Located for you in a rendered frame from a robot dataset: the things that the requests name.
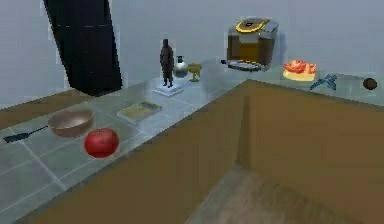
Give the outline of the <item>golden goblet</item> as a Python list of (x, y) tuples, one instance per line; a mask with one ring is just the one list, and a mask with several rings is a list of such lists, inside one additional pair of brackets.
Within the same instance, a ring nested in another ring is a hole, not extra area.
[(202, 69), (201, 64), (191, 63), (187, 66), (187, 70), (192, 74), (190, 82), (198, 82), (200, 77), (200, 72)]

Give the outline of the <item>brown counter with tiled top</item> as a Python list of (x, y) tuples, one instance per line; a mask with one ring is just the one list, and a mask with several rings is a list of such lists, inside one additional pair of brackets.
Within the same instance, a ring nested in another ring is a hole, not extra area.
[[(95, 98), (95, 123), (115, 130), (116, 153), (89, 156), (82, 138), (48, 128), (0, 151), (0, 224), (183, 224), (211, 188), (242, 166), (358, 224), (384, 224), (384, 80), (340, 72), (332, 90), (204, 64), (173, 97), (154, 81)], [(162, 110), (117, 116), (148, 101)]]

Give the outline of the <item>dark brown human statue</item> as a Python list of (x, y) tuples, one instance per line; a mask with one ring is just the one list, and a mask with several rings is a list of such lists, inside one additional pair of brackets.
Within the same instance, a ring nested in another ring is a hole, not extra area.
[(174, 57), (173, 49), (167, 39), (162, 41), (160, 51), (160, 65), (162, 70), (162, 82), (159, 83), (153, 91), (161, 95), (171, 97), (183, 91), (181, 84), (174, 83)]

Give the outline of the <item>brown yellow coffee machine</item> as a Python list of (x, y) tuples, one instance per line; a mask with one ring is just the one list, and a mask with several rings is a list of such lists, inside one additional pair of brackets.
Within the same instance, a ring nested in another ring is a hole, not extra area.
[(227, 34), (228, 68), (267, 71), (272, 62), (279, 24), (269, 18), (249, 17), (231, 26)]

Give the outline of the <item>red tomato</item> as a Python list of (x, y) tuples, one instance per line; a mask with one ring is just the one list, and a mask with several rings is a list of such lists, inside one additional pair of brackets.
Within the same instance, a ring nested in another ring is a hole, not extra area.
[(112, 155), (120, 143), (117, 133), (109, 128), (91, 131), (85, 138), (84, 149), (94, 158), (106, 158)]

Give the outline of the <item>orange food on yellow plate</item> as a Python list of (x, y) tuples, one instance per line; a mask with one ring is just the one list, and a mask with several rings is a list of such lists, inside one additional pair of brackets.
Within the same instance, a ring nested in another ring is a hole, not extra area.
[(293, 81), (313, 81), (317, 71), (317, 65), (304, 60), (292, 60), (283, 65), (283, 76)]

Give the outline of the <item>brown wooden bowl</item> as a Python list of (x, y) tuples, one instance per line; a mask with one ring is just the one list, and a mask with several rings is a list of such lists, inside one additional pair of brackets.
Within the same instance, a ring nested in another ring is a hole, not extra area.
[(95, 113), (90, 109), (65, 110), (52, 115), (48, 126), (57, 136), (75, 138), (92, 127), (94, 117)]

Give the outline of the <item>black fridge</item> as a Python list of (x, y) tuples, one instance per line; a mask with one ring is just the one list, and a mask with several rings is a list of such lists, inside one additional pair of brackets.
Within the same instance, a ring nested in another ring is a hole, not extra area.
[(122, 88), (109, 0), (43, 0), (71, 88), (102, 96)]

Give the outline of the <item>black spatula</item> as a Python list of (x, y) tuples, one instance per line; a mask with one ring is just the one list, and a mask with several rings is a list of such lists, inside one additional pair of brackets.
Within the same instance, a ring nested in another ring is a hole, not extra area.
[(31, 132), (23, 132), (23, 133), (18, 133), (18, 134), (13, 134), (13, 135), (9, 135), (9, 136), (5, 136), (1, 139), (1, 143), (12, 143), (12, 142), (17, 142), (17, 141), (20, 141), (20, 140), (24, 140), (24, 139), (27, 139), (28, 137), (30, 137), (32, 134), (38, 132), (38, 131), (41, 131), (45, 128), (47, 128), (48, 126), (44, 126), (44, 127), (41, 127), (41, 128), (38, 128), (36, 130), (33, 130)]

